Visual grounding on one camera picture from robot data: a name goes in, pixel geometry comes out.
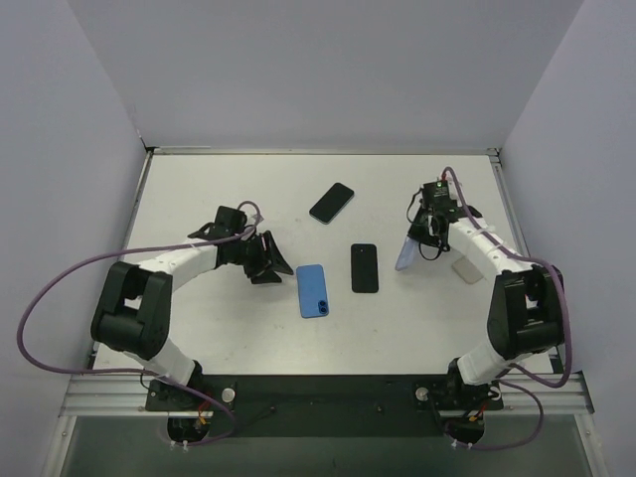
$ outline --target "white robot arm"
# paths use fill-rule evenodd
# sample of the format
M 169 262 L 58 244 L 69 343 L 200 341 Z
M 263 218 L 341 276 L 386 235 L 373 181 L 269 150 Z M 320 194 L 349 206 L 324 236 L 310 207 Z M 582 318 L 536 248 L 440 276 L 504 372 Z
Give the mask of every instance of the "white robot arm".
M 437 248 L 437 256 L 454 248 L 493 285 L 488 339 L 449 366 L 451 379 L 461 388 L 486 385 L 511 364 L 562 343 L 563 329 L 555 285 L 548 272 L 503 253 L 504 241 L 494 234 L 481 214 L 469 206 L 479 226 L 475 227 L 458 206 L 452 187 L 449 181 L 439 180 L 424 184 L 418 191 L 420 206 L 397 259 L 396 270 L 407 268 L 420 246 Z M 493 244 L 484 232 L 499 244 Z
M 202 273 L 221 265 L 242 265 L 253 284 L 280 283 L 278 273 L 293 274 L 271 232 L 220 245 L 211 240 L 241 234 L 246 215 L 219 207 L 213 223 L 190 234 L 188 247 L 168 251 L 138 264 L 119 261 L 109 270 L 90 327 L 92 338 L 139 362 L 158 376 L 187 385 L 201 367 L 168 337 L 171 295 Z

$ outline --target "wire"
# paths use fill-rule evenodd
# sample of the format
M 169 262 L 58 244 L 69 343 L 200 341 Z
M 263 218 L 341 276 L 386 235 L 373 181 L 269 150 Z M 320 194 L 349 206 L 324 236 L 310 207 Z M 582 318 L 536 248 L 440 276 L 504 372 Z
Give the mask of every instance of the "wire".
M 199 405 L 199 409 L 198 409 L 198 412 L 199 412 L 199 421 L 200 421 L 200 422 L 201 422 L 201 424 L 203 424 L 203 425 L 206 425 L 206 424 L 207 424 L 207 422 L 206 422 L 206 420 L 203 418 L 202 414 L 203 414 L 203 411 L 204 411 L 204 410 L 206 410 L 208 407 L 210 407 L 210 403 L 209 403 L 208 401 L 206 401 L 206 400 L 204 400 L 203 402 L 201 402 L 201 404 Z
M 488 231 L 484 230 L 479 225 L 479 223 L 473 216 L 472 212 L 468 208 L 468 204 L 466 203 L 466 199 L 464 198 L 464 193 L 461 190 L 461 187 L 459 185 L 459 180 L 457 179 L 457 175 L 455 174 L 455 171 L 453 170 L 453 168 L 452 167 L 444 168 L 444 171 L 442 172 L 442 179 L 446 177 L 446 173 L 452 176 L 453 181 L 455 182 L 455 189 L 457 190 L 457 196 L 459 197 L 461 207 L 464 210 L 466 217 L 468 218 L 470 223 L 473 225 L 473 227 L 475 227 L 475 229 L 480 231 L 481 234 L 483 234 L 483 236 L 486 239 L 488 239 L 493 245 L 496 245 L 507 258 L 511 258 L 517 261 L 523 261 L 525 263 L 537 263 L 548 271 L 550 278 L 555 284 L 556 296 L 558 297 L 558 304 L 560 306 L 560 313 L 562 317 L 561 321 L 563 326 L 563 337 L 565 342 L 565 364 L 563 367 L 563 374 L 561 375 L 560 379 L 557 382 L 553 382 L 553 381 L 545 380 L 541 378 L 540 376 L 537 376 L 534 373 L 531 373 L 530 371 L 522 368 L 521 366 L 517 364 L 512 365 L 512 368 L 520 371 L 524 375 L 532 378 L 537 383 L 541 383 L 544 386 L 547 386 L 553 389 L 562 388 L 565 385 L 565 383 L 567 383 L 567 380 L 569 380 L 569 376 L 572 372 L 572 337 L 571 337 L 571 330 L 570 330 L 570 324 L 569 324 L 569 312 L 567 310 L 567 302 L 565 301 L 565 293 L 563 291 L 563 286 L 561 285 L 560 280 L 558 279 L 558 274 L 556 269 L 549 262 L 547 262 L 546 260 L 543 260 L 542 258 L 527 257 L 527 256 L 519 255 L 517 253 L 513 253 L 512 251 L 507 249 L 505 246 L 503 246 Z
M 480 409 L 481 407 L 488 405 L 488 400 L 483 400 L 481 402 L 479 402 L 477 404 L 477 409 Z M 466 409 L 466 411 L 462 414 L 462 418 L 465 419 L 466 417 L 468 417 L 470 415 L 470 413 L 475 410 L 475 406 L 470 407 L 469 409 Z
M 535 430 L 533 430 L 533 432 L 528 437 L 524 437 L 523 439 L 518 440 L 517 442 L 511 442 L 509 444 L 489 445 L 489 444 L 479 444 L 479 443 L 477 443 L 477 444 L 469 445 L 466 442 L 461 442 L 461 441 L 455 439 L 452 435 L 450 435 L 448 433 L 448 427 L 452 423 L 452 421 L 449 420 L 444 425 L 444 434 L 446 434 L 448 437 L 453 439 L 453 443 L 456 443 L 456 445 L 458 445 L 460 447 L 463 447 L 465 449 L 471 449 L 471 450 L 479 450 L 479 451 L 509 450 L 509 449 L 514 449 L 516 447 L 521 447 L 522 445 L 526 445 L 526 444 L 531 443 L 541 433 L 541 430 L 544 427 L 545 413 L 544 413 L 544 407 L 542 406 L 541 401 L 539 400 L 539 398 L 533 392 L 527 390 L 526 388 L 522 388 L 521 386 L 515 385 L 515 384 L 510 383 L 508 381 L 501 380 L 499 382 L 499 384 L 503 385 L 503 386 L 507 386 L 508 388 L 513 388 L 515 390 L 519 390 L 522 393 L 526 393 L 528 396 L 530 396 L 533 399 L 534 402 L 537 403 L 537 407 L 539 408 L 539 420 L 537 421 L 537 425 L 535 426 Z
M 475 420 L 477 420 L 479 416 L 484 413 L 484 410 L 486 410 L 487 406 L 488 406 L 488 403 L 484 402 L 482 406 L 479 408 L 479 410 L 477 411 L 477 413 L 475 415 L 471 415 L 470 417 L 468 417 L 468 420 L 470 420 L 471 422 L 474 422 Z
M 410 198 L 410 202 L 408 203 L 408 207 L 406 208 L 406 219 L 408 220 L 409 224 L 412 224 L 413 221 L 408 216 L 408 213 L 410 212 L 410 208 L 413 207 L 413 204 L 415 203 L 415 198 L 417 197 L 417 194 L 420 194 L 422 191 L 423 191 L 422 188 L 417 189 L 417 192 L 413 194 L 413 197 Z
M 421 257 L 422 257 L 424 260 L 428 260 L 428 261 L 435 261 L 435 260 L 437 260 L 437 259 L 439 258 L 439 256 L 441 255 L 441 253 L 444 251 L 444 249 L 443 249 L 442 247 L 439 247 L 439 248 L 437 249 L 437 255 L 436 255 L 436 256 L 434 256 L 433 258 L 428 258 L 426 255 L 424 255 L 424 252 L 423 252 L 423 251 L 421 251 L 421 243 L 419 244 L 419 247 L 418 247 L 417 249 L 419 250 L 419 254 L 421 255 Z
M 244 430 L 246 430 L 248 427 L 253 426 L 254 424 L 256 424 L 257 422 L 260 422 L 264 419 L 267 419 L 268 417 L 272 417 L 273 415 L 275 415 L 277 412 L 277 407 L 276 404 L 270 404 L 267 407 L 265 407 L 263 410 L 259 411 L 256 413 L 255 416 L 253 416 L 250 420 L 248 420 L 245 423 L 239 423 L 237 426 L 237 434 L 240 434 L 241 432 L 243 432 Z
M 143 382 L 143 373 L 139 373 L 139 384 L 141 385 L 142 388 L 145 388 L 146 390 L 150 391 L 150 388 L 148 388 Z
M 44 296 L 51 291 L 51 289 L 56 286 L 58 283 L 60 283 L 64 278 L 66 278 L 67 276 L 69 276 L 71 273 L 73 273 L 74 271 L 79 270 L 80 268 L 84 268 L 87 265 L 90 265 L 92 263 L 96 263 L 98 261 L 101 260 L 106 260 L 109 258 L 118 258 L 121 257 L 122 255 L 133 255 L 135 253 L 145 253 L 148 251 L 169 251 L 169 250 L 182 250 L 185 248 L 190 248 L 190 247 L 195 247 L 195 248 L 199 248 L 202 246 L 210 246 L 210 245 L 220 245 L 222 243 L 228 243 L 230 241 L 235 241 L 235 240 L 240 240 L 243 239 L 247 236 L 249 236 L 250 234 L 252 234 L 255 230 L 256 227 L 258 226 L 258 224 L 262 221 L 262 215 L 260 214 L 260 208 L 258 207 L 257 204 L 255 204 L 252 201 L 243 201 L 240 204 L 238 204 L 237 209 L 241 209 L 244 206 L 251 206 L 254 207 L 254 209 L 256 210 L 256 221 L 252 226 L 249 226 L 247 228 L 245 228 L 245 230 L 243 232 L 241 232 L 240 234 L 237 234 L 235 236 L 232 237 L 227 237 L 227 238 L 218 238 L 216 240 L 210 240 L 210 241 L 202 241 L 200 243 L 180 243 L 180 244 L 176 244 L 176 245 L 160 245 L 160 246 L 146 246 L 146 247 L 140 247 L 140 248 L 129 248 L 129 249 L 124 249 L 124 250 L 118 250 L 118 251 L 109 251 L 107 253 L 101 253 L 99 255 L 95 255 L 92 256 L 91 258 L 87 258 L 85 260 L 82 260 L 78 263 L 76 263 L 75 265 L 71 266 L 70 268 L 67 268 L 65 271 L 63 271 L 62 273 L 60 273 L 58 276 L 56 276 L 55 278 L 53 278 L 49 283 L 47 283 L 37 294 L 36 296 L 31 300 L 31 302 L 29 303 L 29 305 L 27 306 L 26 310 L 24 311 L 24 313 L 22 314 L 22 317 L 20 318 L 20 322 L 18 324 L 18 331 L 16 334 L 16 342 L 18 345 L 18 350 L 20 351 L 20 354 L 22 354 L 22 356 L 24 357 L 25 360 L 27 360 L 29 363 L 31 363 L 33 366 L 35 366 L 36 368 L 39 368 L 43 371 L 48 371 L 49 373 L 56 373 L 59 375 L 110 375 L 110 374 L 119 374 L 119 373 L 125 373 L 125 374 L 139 374 L 140 375 L 140 379 L 142 375 L 145 376 L 152 376 L 155 378 L 160 379 L 160 381 L 173 386 L 174 388 L 177 388 L 181 391 L 185 391 L 187 393 L 190 393 L 191 395 L 206 400 L 207 402 L 209 402 L 211 405 L 213 405 L 215 408 L 221 410 L 232 422 L 233 427 L 227 431 L 227 432 L 223 432 L 219 435 L 215 435 L 212 437 L 208 437 L 206 439 L 203 439 L 199 442 L 193 442 L 193 443 L 189 443 L 189 446 L 197 446 L 197 445 L 205 445 L 205 444 L 209 444 L 212 442 L 215 442 L 217 440 L 221 440 L 224 439 L 228 436 L 230 436 L 235 429 L 236 426 L 236 418 L 234 416 L 234 414 L 224 405 L 222 405 L 220 402 L 218 402 L 216 399 L 209 397 L 207 395 L 204 395 L 203 393 L 200 393 L 197 390 L 194 390 L 192 388 L 188 388 L 187 386 L 184 386 L 180 383 L 177 383 L 176 381 L 167 378 L 165 376 L 162 377 L 158 377 L 157 373 L 154 373 L 152 371 L 149 370 L 145 370 L 145 369 L 136 369 L 136 368 L 105 368 L 102 370 L 89 370 L 89 369 L 72 369 L 72 368 L 58 368 L 56 366 L 51 366 L 51 365 L 47 365 L 46 363 L 43 363 L 41 361 L 39 361 L 37 358 L 35 358 L 26 348 L 25 343 L 24 343 L 24 329 L 27 325 L 27 321 L 29 320 L 29 317 L 31 316 L 31 313 L 33 313 L 33 310 L 35 309 L 35 307 L 38 305 L 38 303 L 40 303 L 40 301 L 42 300 L 42 298 L 44 298 Z

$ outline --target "screw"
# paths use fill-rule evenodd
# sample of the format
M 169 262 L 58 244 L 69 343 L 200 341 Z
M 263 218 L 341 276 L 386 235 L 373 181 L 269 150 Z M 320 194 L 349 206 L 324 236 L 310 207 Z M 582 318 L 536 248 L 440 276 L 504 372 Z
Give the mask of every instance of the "screw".
M 225 388 L 223 392 L 221 393 L 221 399 L 225 403 L 232 402 L 233 400 L 235 400 L 236 396 L 237 396 L 237 392 L 233 390 L 232 388 Z
M 417 398 L 417 400 L 428 400 L 428 389 L 417 388 L 415 390 L 415 397 Z

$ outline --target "white backdrop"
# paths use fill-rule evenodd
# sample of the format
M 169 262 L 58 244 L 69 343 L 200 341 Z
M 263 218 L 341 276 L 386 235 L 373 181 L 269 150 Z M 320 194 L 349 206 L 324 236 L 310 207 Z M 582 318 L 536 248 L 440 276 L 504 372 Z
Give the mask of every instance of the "white backdrop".
M 581 0 L 70 0 L 146 144 L 503 145 Z
M 530 251 L 563 271 L 614 475 L 636 469 L 636 3 L 586 0 L 504 147 Z
M 36 476 L 67 376 L 18 353 L 28 302 L 63 269 L 121 246 L 144 150 L 108 76 L 63 0 L 0 6 L 0 462 Z M 104 266 L 78 273 L 27 326 L 27 345 L 81 366 Z

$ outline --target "phone case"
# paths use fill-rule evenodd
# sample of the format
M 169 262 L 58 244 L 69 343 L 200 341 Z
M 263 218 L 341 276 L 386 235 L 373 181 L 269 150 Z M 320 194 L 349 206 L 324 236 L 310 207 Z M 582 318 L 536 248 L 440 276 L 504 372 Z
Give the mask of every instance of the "phone case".
M 354 293 L 378 293 L 378 249 L 372 243 L 351 245 L 351 289 Z
M 353 190 L 337 182 L 314 204 L 309 210 L 309 215 L 321 224 L 331 224 L 354 196 Z
M 329 314 L 325 271 L 322 265 L 302 265 L 296 268 L 300 316 L 316 318 Z

